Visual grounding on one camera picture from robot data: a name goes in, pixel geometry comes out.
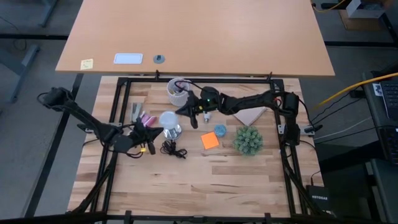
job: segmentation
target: wooden table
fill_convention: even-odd
[[[56,70],[86,59],[85,73],[335,75],[309,0],[84,0]]]
[[[117,79],[101,79],[93,116],[102,122],[108,122]],[[298,79],[284,79],[284,83],[286,91],[293,91],[302,98]],[[237,97],[269,89],[268,84],[198,84],[213,86],[220,92]],[[144,103],[143,109],[158,117],[165,110],[176,110],[168,101],[165,86],[166,83],[132,83],[129,105],[132,102]],[[129,112],[128,109],[125,123],[129,122]],[[302,105],[297,122],[308,124]],[[154,156],[145,153],[140,159],[131,159],[119,155],[108,214],[124,215],[125,210],[131,210],[135,215],[263,217],[265,212],[269,212],[272,217],[289,217],[273,111],[268,109],[253,124],[264,138],[264,149],[253,157],[241,156],[232,147],[236,129],[242,126],[234,116],[213,112],[208,124],[203,123],[201,116],[198,116],[198,123],[199,128],[193,129],[189,118],[180,117],[183,134],[177,140],[177,147],[188,151],[186,160],[159,152],[165,140],[163,135],[155,140],[157,154]],[[212,131],[216,124],[224,124],[228,132],[219,138],[220,146],[204,150],[200,136]],[[89,134],[86,140],[94,138]],[[302,137],[302,140],[313,144],[311,138]],[[77,207],[94,186],[101,152],[98,141],[83,148],[68,209]],[[303,184],[306,185],[310,176],[320,170],[317,154],[304,143],[297,146],[297,153]],[[320,174],[314,176],[314,182],[323,184]],[[298,194],[293,188],[299,212]],[[104,190],[100,194],[100,203],[103,194]]]

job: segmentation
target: gray floor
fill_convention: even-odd
[[[15,24],[23,33],[68,34],[80,4],[81,0],[60,0],[48,26],[44,29],[37,25],[44,8],[40,1],[1,1],[0,16]],[[397,8],[398,4],[395,5],[395,9],[388,12],[396,30],[398,30],[398,14],[394,14],[394,10],[397,12]],[[391,41],[387,32],[345,31],[338,13],[334,11],[317,14],[317,19],[325,40]],[[0,32],[15,32],[15,30],[9,24],[0,21]],[[28,45],[39,44],[41,51],[33,63],[18,102],[13,105],[4,101],[10,92],[10,85],[15,82],[15,76],[3,65],[0,65],[2,75],[0,109],[3,110],[0,115],[0,151],[2,154],[0,157],[0,219],[19,217],[24,211],[61,115],[40,106],[35,97],[39,93],[48,91],[52,86],[70,88],[75,78],[74,74],[54,72],[65,45],[64,41],[28,40],[27,43]],[[12,40],[0,40],[0,47],[20,58],[24,55],[24,52],[18,51],[12,46]],[[398,60],[397,50],[394,49],[328,47],[328,53],[336,77],[300,79],[304,98],[309,108],[336,91],[358,82],[361,72],[379,70]],[[76,101],[89,112],[93,109],[99,82],[99,75],[86,75],[81,84]],[[349,101],[351,99],[345,99],[335,108]],[[366,101],[362,100],[322,122],[324,128],[317,133],[317,137],[339,131],[369,116]],[[77,120],[70,119],[36,215],[63,213],[67,208],[81,145],[85,138],[85,135],[77,130],[76,124]],[[371,126],[373,123],[369,120],[352,131]],[[360,146],[375,139],[375,133],[369,131],[331,143]],[[335,179],[349,178],[350,175],[352,175],[350,172],[330,174],[333,176],[331,178]]]

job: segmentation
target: white box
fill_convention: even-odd
[[[385,13],[386,8],[392,4],[392,1],[393,0],[352,0],[346,8],[347,15],[350,19],[377,19]],[[362,3],[381,3],[382,9],[360,9]]]

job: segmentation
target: yellow cable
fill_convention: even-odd
[[[327,10],[321,11],[321,10],[318,10],[316,7],[313,7],[313,10],[315,10],[315,11],[317,11],[317,12],[327,12],[327,11],[329,11],[329,10],[332,10],[332,9],[337,8],[339,5],[343,4],[345,1],[346,1],[346,0],[342,0],[340,3],[338,3],[337,5],[331,7],[331,8],[329,8],[329,9],[327,9]]]
[[[342,93],[347,92],[347,91],[350,91],[350,90],[352,90],[353,88],[356,88],[356,87],[358,87],[358,86],[365,85],[365,84],[368,84],[368,83],[371,83],[371,82],[379,81],[379,80],[382,80],[382,79],[385,79],[385,78],[395,77],[395,76],[398,76],[398,73],[393,73],[393,74],[390,74],[390,75],[384,75],[384,76],[381,76],[381,77],[372,78],[372,79],[369,79],[369,80],[362,81],[362,82],[359,82],[359,83],[357,83],[357,84],[351,85],[351,86],[345,88],[344,90],[341,90],[341,91],[339,91],[338,93],[334,94],[333,96],[331,96],[331,97],[325,99],[325,100],[322,101],[320,104],[316,105],[315,108],[318,108],[318,107],[324,105],[325,103],[331,101],[332,99],[336,98],[337,96],[341,95]]]

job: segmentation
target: blue tape roll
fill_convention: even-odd
[[[217,124],[214,127],[214,132],[216,133],[217,137],[224,137],[224,135],[226,133],[226,127],[222,124]]]

